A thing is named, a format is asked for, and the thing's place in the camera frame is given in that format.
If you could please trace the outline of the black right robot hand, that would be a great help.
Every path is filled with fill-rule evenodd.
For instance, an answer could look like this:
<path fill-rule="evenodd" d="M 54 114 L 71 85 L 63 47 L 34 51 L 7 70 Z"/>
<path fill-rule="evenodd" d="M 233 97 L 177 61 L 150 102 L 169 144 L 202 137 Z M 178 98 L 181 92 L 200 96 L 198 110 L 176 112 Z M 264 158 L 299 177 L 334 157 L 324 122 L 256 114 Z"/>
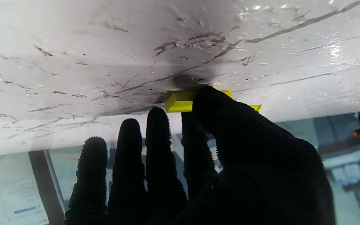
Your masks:
<path fill-rule="evenodd" d="M 203 86 L 181 114 L 185 194 L 169 120 L 154 107 L 146 164 L 137 120 L 122 122 L 106 201 L 106 142 L 83 145 L 65 225 L 334 225 L 334 200 L 316 149 L 247 104 Z"/>

